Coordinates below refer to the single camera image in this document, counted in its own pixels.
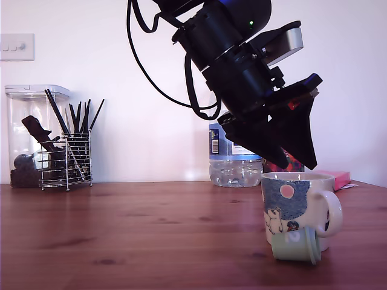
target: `wire utensil holder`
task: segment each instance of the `wire utensil holder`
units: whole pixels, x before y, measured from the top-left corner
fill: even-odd
[[[49,152],[44,143],[53,143],[57,149]],[[39,142],[41,145],[42,190],[46,187],[66,187],[88,182],[93,186],[91,174],[91,139],[90,130],[86,134],[62,134],[57,141]]]

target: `light switch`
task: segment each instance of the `light switch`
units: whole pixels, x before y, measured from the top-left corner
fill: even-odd
[[[1,34],[1,60],[35,60],[34,34]]]

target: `pink dot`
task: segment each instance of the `pink dot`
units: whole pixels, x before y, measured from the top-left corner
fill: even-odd
[[[290,185],[283,185],[279,189],[284,198],[292,198],[294,195],[294,188]]]

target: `mug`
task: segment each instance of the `mug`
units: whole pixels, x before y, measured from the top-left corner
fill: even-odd
[[[326,238],[337,234],[343,224],[334,177],[313,172],[270,172],[262,174],[261,182],[267,242],[272,244],[274,234],[310,227],[316,230],[321,251],[325,251]]]

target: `light green cup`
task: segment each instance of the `light green cup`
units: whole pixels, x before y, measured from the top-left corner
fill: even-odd
[[[321,260],[319,238],[316,231],[309,227],[274,234],[272,250],[277,260],[311,261],[314,265]]]

